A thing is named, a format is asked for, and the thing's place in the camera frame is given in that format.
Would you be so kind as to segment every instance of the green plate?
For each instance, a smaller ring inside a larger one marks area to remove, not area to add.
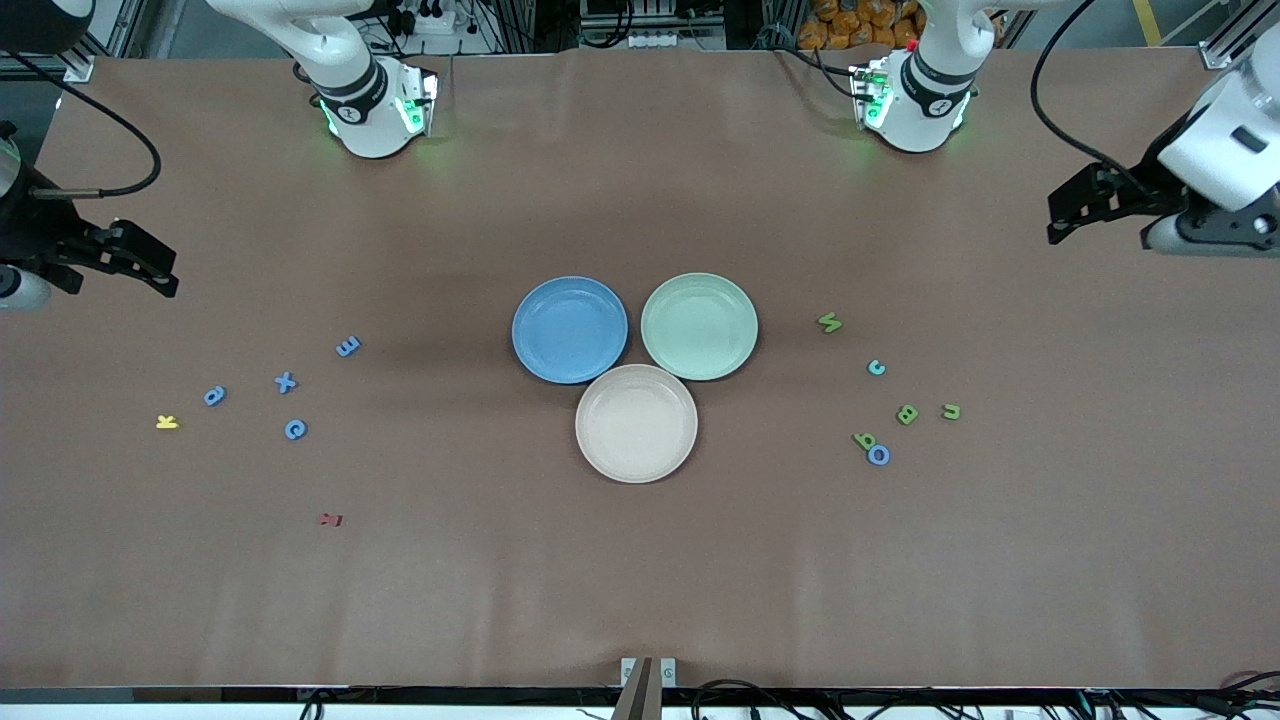
[[[710,273],[662,283],[640,315],[640,336],[653,361],[686,380],[714,380],[739,369],[759,332],[751,299]]]

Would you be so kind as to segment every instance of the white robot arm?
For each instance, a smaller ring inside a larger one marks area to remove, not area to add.
[[[385,158],[430,132],[436,78],[374,58],[346,18],[372,0],[209,0],[280,45],[320,95],[329,132],[361,158]]]
[[[858,120],[908,152],[928,152],[964,122],[974,77],[996,44],[983,10],[1034,10],[1062,0],[922,0],[928,24],[915,50],[893,50],[854,76]]]
[[[92,0],[0,0],[0,53],[5,53],[64,92],[102,110],[92,97],[47,76],[20,53],[63,53],[88,29]],[[0,310],[36,310],[56,287],[81,290],[76,268],[138,279],[164,297],[178,291],[177,254],[129,220],[100,228],[81,219],[73,199],[118,197],[137,192],[160,174],[160,155],[137,128],[113,115],[152,152],[151,173],[118,188],[61,190],[18,152],[13,123],[0,120]]]
[[[850,68],[859,123],[908,152],[937,149],[960,127],[995,44],[983,10],[1061,1],[922,0],[928,26],[914,51]],[[1143,214],[1160,218],[1142,232],[1143,246],[1157,252],[1280,258],[1280,26],[1211,82],[1138,165],[1125,170],[1097,156],[1048,196],[1050,243],[1091,223]]]
[[[1128,177],[1093,163],[1050,193],[1048,241],[1091,223],[1156,215],[1142,241],[1157,252],[1280,258],[1277,183],[1280,26],[1215,78]]]

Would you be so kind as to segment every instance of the table surface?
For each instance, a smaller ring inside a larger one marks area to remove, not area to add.
[[[1142,219],[1050,247],[1044,197],[1088,159],[1033,118],[1033,61],[992,54],[969,124],[910,156],[790,58],[425,59],[435,137],[383,161],[326,135],[288,61],[101,63],[88,90],[164,173],[82,213],[164,238],[182,287],[90,273],[0,320],[0,684],[582,685],[641,653],[786,685],[1276,666],[1280,268],[1144,252]],[[1111,50],[1044,79],[1064,127],[1133,161],[1206,76]],[[40,167],[104,186],[147,159],[67,100]],[[691,383],[675,475],[612,483],[573,441],[582,388],[520,366],[512,314],[585,274],[635,328],[691,270],[750,293],[759,345]]]

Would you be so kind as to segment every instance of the metal frame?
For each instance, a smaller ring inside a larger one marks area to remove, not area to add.
[[[1012,47],[1016,45],[1023,33],[1027,32],[1032,18],[1036,17],[1036,10],[1019,10],[1012,13],[1012,15],[1005,17],[1009,18],[1009,22],[1005,23],[1005,37],[996,47]]]
[[[503,53],[534,53],[534,0],[493,0]]]
[[[613,720],[662,720],[662,666],[657,659],[635,661],[613,706]]]
[[[111,23],[111,35],[108,36],[105,44],[93,33],[86,33],[84,38],[67,53],[33,55],[27,59],[51,76],[61,74],[65,82],[88,82],[93,74],[93,58],[99,55],[111,58],[141,58],[145,55],[140,45],[142,19],[157,1],[123,0],[115,22]],[[0,59],[0,81],[5,79],[37,79],[37,76],[14,60],[4,58]]]
[[[1204,68],[1220,70],[1249,49],[1267,28],[1280,19],[1280,0],[1249,0],[1231,13],[1222,27],[1199,42]]]

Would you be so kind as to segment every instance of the metal bracket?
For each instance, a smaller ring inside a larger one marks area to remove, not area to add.
[[[1178,233],[1187,242],[1236,245],[1254,250],[1274,250],[1280,240],[1280,188],[1229,213],[1197,193],[1190,195],[1187,211],[1178,217]]]
[[[63,82],[83,83],[93,77],[93,59],[97,55],[106,55],[106,47],[92,35],[86,35],[74,47],[65,53],[59,53],[58,59],[67,64],[63,73]]]
[[[620,685],[627,684],[627,678],[631,676],[631,670],[635,669],[635,665],[636,665],[636,659],[635,657],[623,657],[622,659],[622,676],[618,679],[618,684]],[[678,685],[676,685],[676,659],[675,657],[663,657],[662,662],[658,666],[658,669],[662,671],[660,673],[662,674],[662,687],[664,687],[664,688],[678,687]]]
[[[1114,169],[1091,163],[1048,195],[1048,243],[1057,245],[1084,225],[1110,223],[1129,215],[1171,215],[1187,206],[1187,186],[1169,172],[1157,155],[1187,124],[1183,115],[1147,147],[1142,160],[1129,168],[1147,192],[1133,187]]]
[[[675,680],[676,661],[666,657],[659,665],[653,657],[625,659],[631,661],[631,667],[625,670],[628,674],[622,685],[622,694],[618,703],[613,706],[612,720],[662,720],[662,687],[666,683],[666,673],[662,666],[671,662],[671,675]]]
[[[1277,0],[1248,0],[1217,28],[1208,40],[1201,41],[1201,59],[1204,68],[1220,70],[1231,64],[1267,28],[1280,19]]]

